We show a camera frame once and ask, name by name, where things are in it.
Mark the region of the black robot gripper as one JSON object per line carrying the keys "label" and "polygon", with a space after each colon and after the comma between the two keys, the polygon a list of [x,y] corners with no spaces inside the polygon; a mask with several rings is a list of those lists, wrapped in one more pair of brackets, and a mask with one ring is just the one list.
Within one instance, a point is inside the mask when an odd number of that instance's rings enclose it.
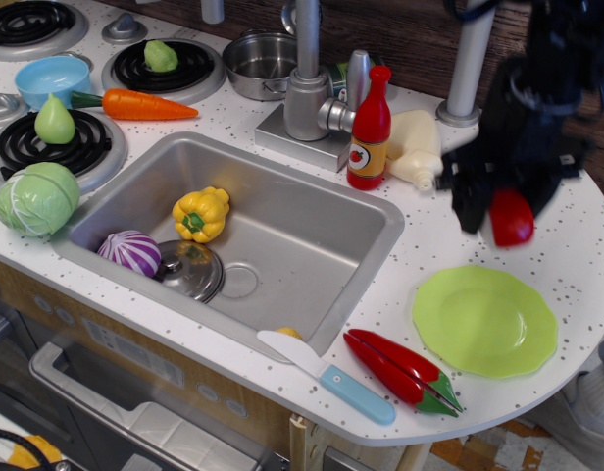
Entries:
{"label": "black robot gripper", "polygon": [[[438,186],[452,190],[452,208],[461,229],[476,234],[491,205],[490,187],[513,186],[525,196],[536,218],[561,180],[575,179],[589,152],[589,140],[563,133],[566,117],[551,114],[522,95],[524,59],[499,64],[473,140],[445,153]],[[484,183],[487,187],[467,188]]]}

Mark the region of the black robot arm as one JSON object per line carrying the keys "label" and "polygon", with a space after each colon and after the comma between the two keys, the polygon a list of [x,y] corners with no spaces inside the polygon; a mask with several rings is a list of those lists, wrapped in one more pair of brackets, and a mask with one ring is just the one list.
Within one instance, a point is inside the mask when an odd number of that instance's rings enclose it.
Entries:
{"label": "black robot arm", "polygon": [[442,157],[461,229],[476,233],[498,209],[505,234],[537,216],[564,178],[576,178],[592,147],[565,136],[586,90],[604,101],[604,1],[534,1],[524,54],[498,65],[477,137]]}

